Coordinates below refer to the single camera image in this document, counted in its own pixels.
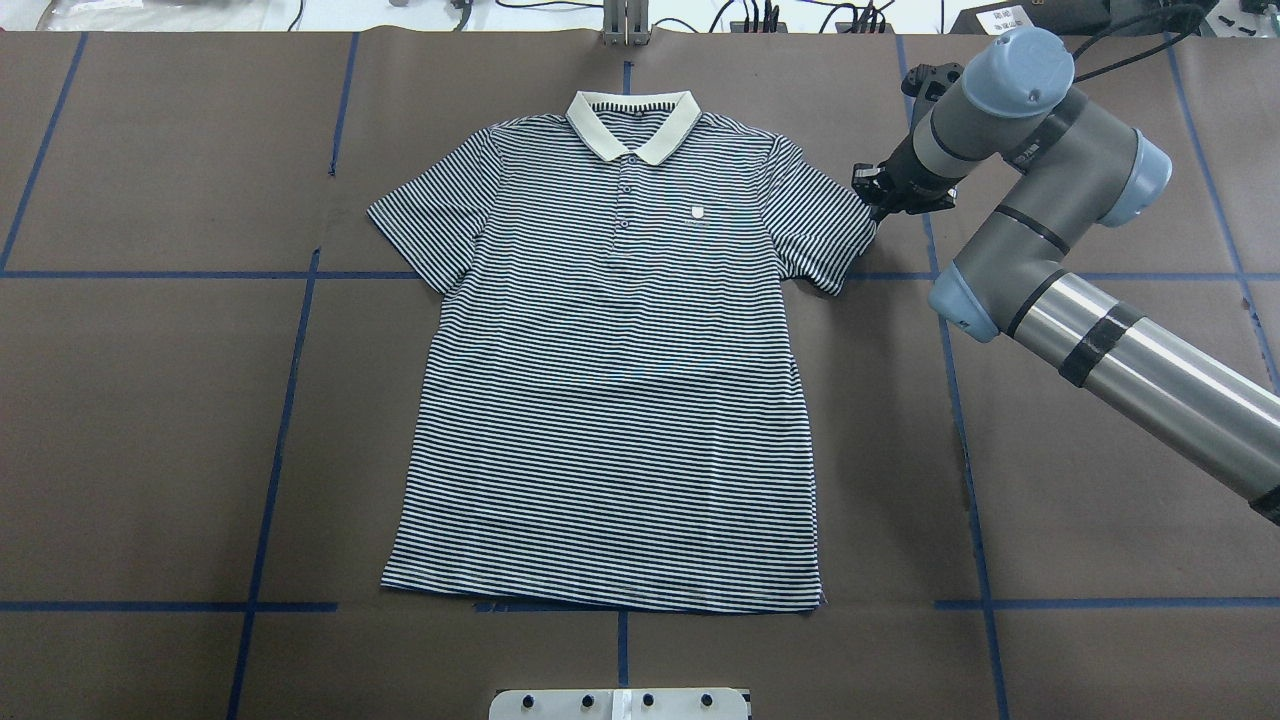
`white collar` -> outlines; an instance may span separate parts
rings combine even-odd
[[[627,149],[626,145],[613,137],[609,128],[604,127],[600,118],[591,109],[591,105],[608,102],[612,105],[621,105],[623,108],[637,108],[643,105],[653,105],[658,102],[669,104],[673,102],[675,108],[671,110],[671,115],[667,120],[662,123],[658,132],[653,133],[653,137],[648,142],[636,147],[634,151]],[[694,96],[687,90],[684,92],[668,92],[664,95],[609,95],[605,92],[579,92],[573,97],[573,102],[570,104],[568,111],[564,117],[568,118],[573,129],[577,131],[577,136],[582,138],[582,142],[591,149],[593,152],[600,156],[602,160],[609,163],[616,160],[622,155],[635,152],[637,158],[649,163],[650,165],[658,165],[663,160],[671,156],[672,152],[680,147],[680,143],[689,137],[689,132],[694,129],[694,124],[698,122],[699,115],[701,115],[701,109],[694,100]]]

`shirt sleeve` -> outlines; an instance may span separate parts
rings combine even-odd
[[[804,159],[780,137],[765,163],[764,227],[773,237],[783,279],[808,278],[840,295],[854,260],[876,237],[865,202]]]
[[[440,295],[471,268],[498,193],[500,165],[486,128],[369,208],[374,224]]]

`robotic arm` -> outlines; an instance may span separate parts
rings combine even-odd
[[[1119,227],[1169,182],[1169,158],[1071,87],[1055,35],[1018,28],[969,64],[922,65],[913,128],[854,188],[879,220],[952,206],[1000,154],[1023,178],[937,278],[929,305],[980,342],[1005,333],[1280,525],[1280,398],[1061,266],[1093,223]]]

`polo shirt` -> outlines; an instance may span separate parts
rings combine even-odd
[[[480,129],[369,214],[443,296],[392,588],[703,612],[822,600],[781,282],[876,224],[689,92]]]

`shirt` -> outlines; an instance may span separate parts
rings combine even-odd
[[[705,612],[822,598],[781,282],[868,208],[689,92],[484,128],[369,214],[443,296],[392,588]]]

